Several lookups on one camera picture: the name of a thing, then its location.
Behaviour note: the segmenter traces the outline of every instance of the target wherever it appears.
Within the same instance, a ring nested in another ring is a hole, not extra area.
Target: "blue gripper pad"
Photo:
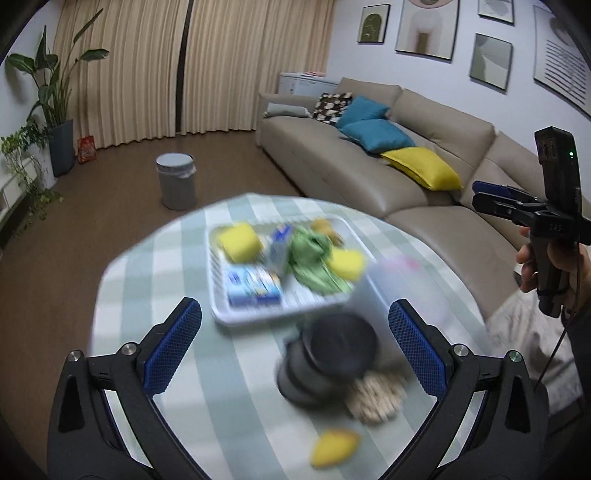
[[[391,305],[388,313],[388,326],[421,382],[424,391],[441,401],[445,395],[451,372],[449,368],[446,370],[446,364],[427,339],[427,337],[433,336],[433,332],[430,332],[429,328],[434,329],[435,327],[426,325],[406,300],[398,300]],[[438,330],[436,333],[443,338],[447,344],[447,351],[449,351],[451,347],[449,343]]]
[[[150,330],[146,338],[150,344],[154,336],[164,337],[158,342],[150,357],[144,362],[144,391],[148,395],[162,393],[168,387],[184,354],[201,326],[201,307],[196,300],[185,298],[168,319]]]
[[[503,185],[497,185],[496,183],[489,183],[487,181],[475,181],[472,183],[472,191],[474,193],[488,193],[489,195],[495,195],[508,199],[513,198],[511,191],[507,187]]]

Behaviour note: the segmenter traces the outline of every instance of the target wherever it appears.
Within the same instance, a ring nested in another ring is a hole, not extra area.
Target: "framed picture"
[[[390,5],[371,5],[361,13],[357,43],[384,43]]]
[[[513,0],[478,0],[478,15],[513,25]]]
[[[534,6],[536,82],[591,116],[591,70],[564,25],[549,11]]]
[[[451,60],[460,0],[404,0],[396,51]]]
[[[470,77],[506,92],[512,57],[511,43],[477,33]]]

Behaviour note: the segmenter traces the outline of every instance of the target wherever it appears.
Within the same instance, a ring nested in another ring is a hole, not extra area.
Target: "plant pot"
[[[50,130],[49,152],[51,166],[56,177],[68,173],[76,162],[74,152],[74,120],[68,120]]]

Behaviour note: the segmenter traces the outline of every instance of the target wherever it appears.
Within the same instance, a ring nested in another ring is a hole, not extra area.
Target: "wooden floor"
[[[252,132],[111,147],[60,178],[64,202],[0,261],[0,410],[42,468],[56,382],[67,353],[87,346],[105,267],[179,216],[160,203],[154,164],[172,151],[195,158],[198,208],[246,192],[299,195]]]

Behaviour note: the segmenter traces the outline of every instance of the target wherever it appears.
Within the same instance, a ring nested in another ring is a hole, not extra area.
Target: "patterned pillow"
[[[352,92],[323,93],[314,107],[314,111],[310,114],[310,118],[334,126],[344,111],[347,110],[352,99]]]

